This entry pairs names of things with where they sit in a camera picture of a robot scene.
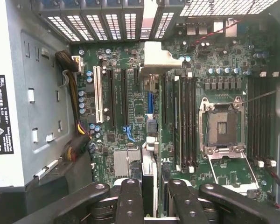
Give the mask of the square chipset heatsink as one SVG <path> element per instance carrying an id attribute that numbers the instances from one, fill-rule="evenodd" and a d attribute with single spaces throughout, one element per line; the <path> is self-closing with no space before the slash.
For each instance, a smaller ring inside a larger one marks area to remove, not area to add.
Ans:
<path id="1" fill-rule="evenodd" d="M 131 164 L 140 161 L 140 150 L 123 150 L 113 153 L 114 175 L 116 178 L 129 177 L 131 175 Z"/>

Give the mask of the metal socket cover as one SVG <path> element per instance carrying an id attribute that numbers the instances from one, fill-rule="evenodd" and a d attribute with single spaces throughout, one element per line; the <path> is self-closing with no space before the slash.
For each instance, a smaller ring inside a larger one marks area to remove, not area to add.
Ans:
<path id="1" fill-rule="evenodd" d="M 207 155 L 214 183 L 246 195 L 249 190 L 258 190 L 257 177 L 244 151 L 229 151 L 221 148 Z"/>

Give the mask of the black plastic shroud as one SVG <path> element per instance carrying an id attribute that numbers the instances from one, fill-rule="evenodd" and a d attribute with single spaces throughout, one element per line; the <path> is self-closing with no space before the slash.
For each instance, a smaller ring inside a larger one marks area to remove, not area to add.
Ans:
<path id="1" fill-rule="evenodd" d="M 91 158 L 84 153 L 75 162 L 60 160 L 42 179 L 24 187 L 0 188 L 0 224 L 12 224 L 90 184 L 91 170 Z"/>

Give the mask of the CPU socket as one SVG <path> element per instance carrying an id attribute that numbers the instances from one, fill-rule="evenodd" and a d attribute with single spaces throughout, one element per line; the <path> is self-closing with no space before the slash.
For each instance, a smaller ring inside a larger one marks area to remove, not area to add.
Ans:
<path id="1" fill-rule="evenodd" d="M 245 151 L 245 106 L 240 96 L 229 102 L 203 97 L 199 106 L 199 147 L 205 159 L 221 148 Z"/>

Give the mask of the green motherboard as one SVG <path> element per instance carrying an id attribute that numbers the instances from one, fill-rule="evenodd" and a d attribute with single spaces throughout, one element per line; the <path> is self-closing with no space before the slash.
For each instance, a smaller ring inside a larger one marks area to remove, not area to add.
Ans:
<path id="1" fill-rule="evenodd" d="M 214 182 L 208 158 L 199 147 L 199 106 L 203 97 L 211 102 L 229 102 L 236 96 L 243 101 L 270 91 L 270 82 L 265 79 L 271 56 L 276 45 L 274 35 L 261 31 L 255 24 L 243 25 L 236 37 L 219 33 L 196 43 L 194 35 L 179 26 L 162 41 L 162 49 L 182 62 L 180 68 L 167 73 L 167 124 L 162 125 L 162 167 L 171 178 L 181 178 L 197 188 L 205 182 Z M 83 45 L 76 48 L 83 53 L 85 74 L 78 78 L 77 129 L 80 134 L 92 137 L 86 149 L 92 160 L 93 179 L 110 185 L 117 179 L 114 175 L 113 153 L 123 150 L 140 150 L 146 137 L 145 114 L 147 92 L 143 82 L 134 84 L 133 69 L 144 62 L 144 43 L 111 43 Z M 104 122 L 96 122 L 93 67 L 100 66 L 102 76 Z M 127 72 L 129 125 L 135 142 L 123 131 L 121 98 L 121 69 Z M 113 70 L 116 99 L 116 126 L 111 127 L 110 92 L 107 70 Z M 180 77 L 180 122 L 181 122 L 181 171 L 175 167 L 173 81 Z M 276 165 L 271 150 L 270 126 L 273 112 L 272 98 L 262 97 L 245 106 L 245 155 L 257 177 L 258 190 L 249 190 L 247 195 L 266 198 L 273 181 L 266 166 Z M 131 175 L 135 175 L 133 164 Z"/>

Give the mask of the blue expansion slot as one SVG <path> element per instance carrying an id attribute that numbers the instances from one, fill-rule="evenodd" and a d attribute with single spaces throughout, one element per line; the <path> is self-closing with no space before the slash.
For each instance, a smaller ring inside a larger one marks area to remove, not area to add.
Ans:
<path id="1" fill-rule="evenodd" d="M 147 93 L 147 113 L 154 114 L 154 95 L 152 92 Z"/>

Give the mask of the white PCI slot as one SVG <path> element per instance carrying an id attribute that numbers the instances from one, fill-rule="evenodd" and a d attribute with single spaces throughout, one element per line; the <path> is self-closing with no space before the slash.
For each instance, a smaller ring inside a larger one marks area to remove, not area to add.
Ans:
<path id="1" fill-rule="evenodd" d="M 96 122 L 104 122 L 103 113 L 103 94 L 102 94 L 102 76 L 100 66 L 93 67 L 93 79 L 94 79 L 94 93 L 95 93 L 95 110 L 96 110 Z"/>

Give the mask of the grey power supply unit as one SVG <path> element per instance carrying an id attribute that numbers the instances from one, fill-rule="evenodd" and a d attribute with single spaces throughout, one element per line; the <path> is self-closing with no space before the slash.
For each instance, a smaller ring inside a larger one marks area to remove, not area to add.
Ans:
<path id="1" fill-rule="evenodd" d="M 31 0 L 0 0 L 0 188 L 41 177 L 73 136 L 69 90 L 55 59 L 64 49 Z"/>

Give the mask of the thin locking lever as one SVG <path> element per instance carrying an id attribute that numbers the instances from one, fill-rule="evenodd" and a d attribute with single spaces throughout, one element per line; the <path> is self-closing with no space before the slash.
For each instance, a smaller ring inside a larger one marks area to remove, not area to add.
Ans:
<path id="1" fill-rule="evenodd" d="M 246 101 L 243 101 L 243 102 L 241 102 L 241 104 L 246 104 L 246 103 L 252 102 L 252 101 L 254 101 L 254 100 L 256 100 L 256 99 L 260 99 L 260 98 L 262 98 L 262 97 L 266 97 L 266 96 L 269 96 L 269 95 L 275 94 L 275 93 L 277 93 L 277 92 L 279 92 L 279 91 L 280 91 L 280 88 L 279 88 L 279 89 L 277 89 L 277 90 L 274 90 L 274 91 L 270 91 L 270 92 L 267 92 L 267 93 L 261 94 L 261 95 L 259 95 L 259 96 L 257 96 L 257 97 L 254 97 L 254 98 L 248 99 L 248 100 L 246 100 Z"/>

